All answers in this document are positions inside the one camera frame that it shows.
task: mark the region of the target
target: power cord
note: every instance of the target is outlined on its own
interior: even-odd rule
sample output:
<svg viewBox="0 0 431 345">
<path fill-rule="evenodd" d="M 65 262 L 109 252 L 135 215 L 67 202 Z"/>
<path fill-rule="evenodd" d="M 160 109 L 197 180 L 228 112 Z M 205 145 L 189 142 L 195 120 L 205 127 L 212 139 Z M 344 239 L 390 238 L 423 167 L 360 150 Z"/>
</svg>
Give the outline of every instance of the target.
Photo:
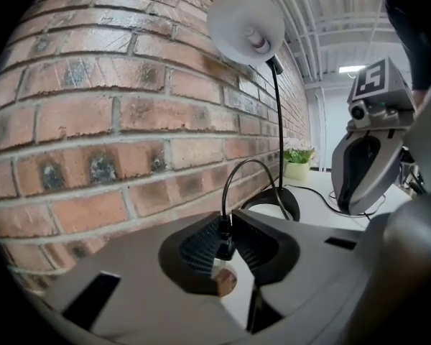
<svg viewBox="0 0 431 345">
<path fill-rule="evenodd" d="M 239 164 L 237 164 L 237 166 L 235 166 L 235 168 L 231 171 L 230 175 L 228 176 L 227 181 L 225 182 L 225 186 L 223 187 L 223 193 L 222 193 L 222 219 L 225 221 L 228 220 L 227 219 L 227 213 L 226 213 L 227 194 L 228 194 L 228 188 L 230 187 L 230 183 L 233 180 L 233 176 L 236 174 L 236 172 L 239 170 L 239 168 L 241 166 L 243 166 L 244 164 L 246 164 L 247 162 L 255 162 L 264 168 L 265 172 L 268 175 L 270 186 L 272 187 L 272 189 L 274 191 L 274 196 L 277 199 L 278 206 L 281 209 L 281 212 L 284 215 L 284 218 L 286 220 L 290 221 L 290 218 L 286 212 L 286 208 L 284 208 L 284 206 L 281 202 L 281 198 L 279 198 L 278 190 L 274 186 L 274 180 L 273 180 L 272 174 L 270 173 L 270 170 L 268 170 L 268 167 L 262 161 L 258 161 L 258 160 L 252 159 L 252 158 L 248 159 L 248 160 L 244 160 L 243 162 L 240 162 Z"/>
<path fill-rule="evenodd" d="M 361 214 L 359 214 L 359 215 L 349 215 L 349 214 L 347 214 L 347 213 L 344 213 L 344 212 L 342 212 L 342 211 L 339 211 L 339 210 L 336 210 L 334 207 L 332 207 L 327 201 L 326 201 L 326 199 L 324 198 L 324 196 L 321 194 L 321 193 L 319 193 L 317 190 L 314 190 L 314 189 L 312 189 L 312 188 L 307 188 L 307 187 L 300 187 L 300 186 L 297 186 L 297 185 L 290 185 L 290 184 L 288 184 L 288 185 L 285 185 L 285 187 L 293 187 L 293 188 L 299 188 L 299 189 L 305 189 L 305 190 L 309 190 L 309 191 L 311 191 L 311 192 L 313 192 L 313 193 L 315 193 L 315 194 L 317 194 L 318 196 L 320 196 L 320 198 L 323 200 L 323 202 L 324 202 L 324 204 L 331 210 L 331 211 L 333 211 L 334 213 L 336 213 L 336 214 L 338 214 L 338 215 L 342 215 L 342 216 L 347 216 L 347 217 L 353 217 L 353 218 L 355 218 L 355 219 L 360 219 L 360 218 L 366 218 L 366 219 L 368 219 L 369 221 L 371 221 L 371 218 L 370 218 L 370 216 L 373 216 L 375 213 L 377 213 L 378 211 L 379 211 L 379 209 L 380 209 L 380 207 L 381 207 L 381 205 L 383 204 L 383 203 L 385 203 L 385 201 L 386 201 L 386 196 L 383 194 L 383 202 L 381 202 L 380 204 L 379 204 L 379 206 L 376 208 L 376 210 L 374 211 L 374 212 L 371 212 L 371 213 L 361 213 Z M 331 196 L 331 194 L 332 194 L 332 192 L 330 192 L 329 193 L 329 198 L 332 198 L 332 199 L 336 199 L 336 197 L 335 196 Z"/>
</svg>

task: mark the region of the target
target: black slot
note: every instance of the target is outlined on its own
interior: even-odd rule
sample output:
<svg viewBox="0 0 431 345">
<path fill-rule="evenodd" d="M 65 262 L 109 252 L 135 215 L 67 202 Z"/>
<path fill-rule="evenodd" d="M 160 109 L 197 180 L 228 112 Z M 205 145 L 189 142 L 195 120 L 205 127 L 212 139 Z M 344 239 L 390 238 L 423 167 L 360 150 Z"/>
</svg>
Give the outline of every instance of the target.
<svg viewBox="0 0 431 345">
<path fill-rule="evenodd" d="M 64 318 L 89 331 L 113 294 L 120 277 L 102 272 L 64 310 Z"/>
<path fill-rule="evenodd" d="M 336 247 L 340 247 L 340 248 L 344 248 L 344 249 L 348 249 L 348 250 L 353 250 L 354 247 L 356 246 L 356 242 L 352 241 L 352 240 L 346 240 L 346 239 L 341 239 L 341 238 L 335 238 L 335 237 L 330 237 L 329 239 L 327 239 L 326 241 L 324 241 L 327 244 L 330 245 L 335 245 Z"/>
</svg>

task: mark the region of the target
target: mortar line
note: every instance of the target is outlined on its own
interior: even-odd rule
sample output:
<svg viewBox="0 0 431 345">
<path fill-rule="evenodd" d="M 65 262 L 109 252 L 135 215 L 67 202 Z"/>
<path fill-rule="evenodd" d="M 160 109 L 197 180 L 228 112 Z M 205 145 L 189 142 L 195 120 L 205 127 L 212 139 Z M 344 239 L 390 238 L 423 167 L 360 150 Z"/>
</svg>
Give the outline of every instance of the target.
<svg viewBox="0 0 431 345">
<path fill-rule="evenodd" d="M 131 201 L 131 197 L 128 193 L 128 188 L 127 187 L 122 187 L 121 188 L 121 194 L 123 196 L 123 200 L 124 200 L 124 205 L 126 206 L 126 210 L 128 212 L 128 217 L 130 220 L 137 220 L 137 214 L 136 214 L 136 209 L 134 207 L 134 204 Z"/>
</svg>

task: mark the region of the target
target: black connector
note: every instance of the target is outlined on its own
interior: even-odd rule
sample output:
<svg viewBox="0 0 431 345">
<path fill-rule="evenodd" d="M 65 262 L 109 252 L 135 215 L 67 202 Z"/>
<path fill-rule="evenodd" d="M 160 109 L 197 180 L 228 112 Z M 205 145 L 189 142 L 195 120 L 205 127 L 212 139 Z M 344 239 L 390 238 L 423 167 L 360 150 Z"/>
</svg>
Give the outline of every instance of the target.
<svg viewBox="0 0 431 345">
<path fill-rule="evenodd" d="M 231 261 L 235 253 L 235 244 L 233 243 L 233 227 L 230 218 L 220 217 L 218 230 L 221 236 L 221 245 L 215 258 L 222 259 L 223 261 Z"/>
</svg>

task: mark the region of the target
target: dark stain on brick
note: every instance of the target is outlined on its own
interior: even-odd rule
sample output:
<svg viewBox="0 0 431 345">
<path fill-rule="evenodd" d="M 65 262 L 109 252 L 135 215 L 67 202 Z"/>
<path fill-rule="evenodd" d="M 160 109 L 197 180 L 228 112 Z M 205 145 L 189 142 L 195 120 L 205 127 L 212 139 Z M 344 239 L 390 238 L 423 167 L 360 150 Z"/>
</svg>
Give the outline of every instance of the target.
<svg viewBox="0 0 431 345">
<path fill-rule="evenodd" d="M 256 114 L 256 112 L 254 112 L 254 103 L 248 98 L 244 98 L 244 111 L 250 114 Z"/>
<path fill-rule="evenodd" d="M 46 290 L 56 280 L 57 276 L 28 274 L 27 277 L 41 290 Z"/>
<path fill-rule="evenodd" d="M 195 108 L 193 116 L 198 128 L 206 129 L 209 127 L 209 113 L 207 109 L 197 107 Z"/>
<path fill-rule="evenodd" d="M 82 246 L 73 247 L 70 249 L 70 251 L 72 252 L 72 255 L 76 259 L 82 259 L 82 258 L 85 258 L 89 255 L 89 253 L 86 251 L 86 249 L 83 248 Z"/>
<path fill-rule="evenodd" d="M 179 193 L 182 198 L 192 197 L 203 192 L 201 175 L 184 175 L 177 178 Z"/>
<path fill-rule="evenodd" d="M 156 203 L 170 202 L 170 197 L 167 193 L 167 185 L 164 180 L 144 185 L 141 187 L 141 194 L 148 201 L 156 201 Z"/>
<path fill-rule="evenodd" d="M 115 158 L 109 152 L 97 153 L 89 160 L 89 175 L 91 184 L 109 183 L 118 178 L 115 168 Z"/>
<path fill-rule="evenodd" d="M 256 153 L 256 151 L 257 151 L 257 147 L 256 147 L 256 141 L 254 140 L 254 139 L 250 139 L 249 140 L 249 144 L 248 144 L 248 147 L 249 147 L 249 154 L 250 155 L 253 155 L 253 154 L 255 154 Z"/>
<path fill-rule="evenodd" d="M 3 144 L 8 138 L 9 115 L 0 117 L 0 144 Z"/>
<path fill-rule="evenodd" d="M 158 80 L 158 72 L 155 68 L 144 67 L 144 70 L 141 73 L 141 81 L 144 83 L 156 83 Z"/>
<path fill-rule="evenodd" d="M 228 167 L 220 166 L 211 170 L 210 178 L 213 181 L 213 185 L 215 188 L 222 186 L 225 184 L 226 178 L 228 176 Z"/>
<path fill-rule="evenodd" d="M 40 164 L 40 180 L 45 190 L 57 190 L 65 187 L 61 166 L 52 160 Z"/>
<path fill-rule="evenodd" d="M 41 288 L 43 290 L 48 289 L 49 285 L 47 284 L 47 282 L 45 280 L 43 280 L 43 277 L 39 277 L 37 275 L 32 275 L 32 276 L 34 276 L 33 280 L 37 283 L 39 288 Z"/>
<path fill-rule="evenodd" d="M 32 48 L 32 52 L 35 53 L 41 53 L 44 52 L 48 46 L 50 45 L 51 41 L 49 37 L 41 37 L 34 43 L 34 46 Z"/>
<path fill-rule="evenodd" d="M 159 173 L 160 171 L 166 169 L 166 162 L 164 161 L 163 151 L 153 151 L 149 157 L 149 160 L 152 172 Z"/>
<path fill-rule="evenodd" d="M 77 87 L 86 81 L 86 69 L 82 60 L 72 61 L 64 73 L 63 87 Z"/>
</svg>

